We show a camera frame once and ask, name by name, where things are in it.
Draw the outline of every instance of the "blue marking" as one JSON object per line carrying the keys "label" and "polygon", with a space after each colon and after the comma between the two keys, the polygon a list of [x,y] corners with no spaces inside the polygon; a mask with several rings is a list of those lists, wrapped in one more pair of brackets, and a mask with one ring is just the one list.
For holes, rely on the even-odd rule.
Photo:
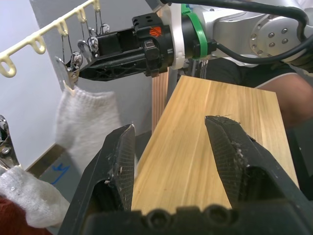
{"label": "blue marking", "polygon": [[66,166],[63,168],[63,163],[61,163],[60,165],[58,165],[58,167],[55,167],[54,165],[52,166],[52,169],[54,171],[62,171],[62,174],[53,182],[51,183],[52,185],[55,185],[62,177],[63,175],[67,172],[67,170],[69,169],[70,166]]}

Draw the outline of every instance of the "red fabric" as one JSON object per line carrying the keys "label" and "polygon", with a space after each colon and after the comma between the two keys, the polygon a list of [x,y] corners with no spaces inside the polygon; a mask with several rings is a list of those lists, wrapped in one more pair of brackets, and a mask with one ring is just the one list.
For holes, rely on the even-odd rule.
{"label": "red fabric", "polygon": [[28,226],[25,212],[13,202],[0,197],[1,235],[52,235],[47,229]]}

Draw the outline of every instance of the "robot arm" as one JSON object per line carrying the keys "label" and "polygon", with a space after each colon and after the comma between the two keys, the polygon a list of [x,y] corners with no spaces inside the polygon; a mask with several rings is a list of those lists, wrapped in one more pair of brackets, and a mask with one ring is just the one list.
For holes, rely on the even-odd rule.
{"label": "robot arm", "polygon": [[190,0],[146,1],[153,11],[161,8],[161,18],[156,13],[134,17],[132,28],[96,36],[98,48],[80,77],[155,76],[170,66],[180,69],[185,59],[208,56],[250,64],[284,61],[313,72],[308,20],[313,11],[304,11],[296,0],[196,0],[202,5],[188,7]]}

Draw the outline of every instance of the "person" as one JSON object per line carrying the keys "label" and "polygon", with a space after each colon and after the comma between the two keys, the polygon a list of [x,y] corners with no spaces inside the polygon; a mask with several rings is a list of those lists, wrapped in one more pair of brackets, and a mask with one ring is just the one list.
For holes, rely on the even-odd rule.
{"label": "person", "polygon": [[275,92],[286,128],[313,118],[313,87],[288,64],[238,64],[228,58],[209,60],[206,79]]}

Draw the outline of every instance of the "green ring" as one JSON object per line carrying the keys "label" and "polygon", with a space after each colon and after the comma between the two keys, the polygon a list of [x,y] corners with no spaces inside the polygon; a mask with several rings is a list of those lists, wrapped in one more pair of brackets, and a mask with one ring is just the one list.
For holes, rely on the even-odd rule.
{"label": "green ring", "polygon": [[182,4],[181,9],[183,15],[188,16],[192,22],[192,25],[200,42],[200,58],[204,58],[207,56],[207,39],[201,26],[200,20],[195,13],[190,11],[186,4]]}

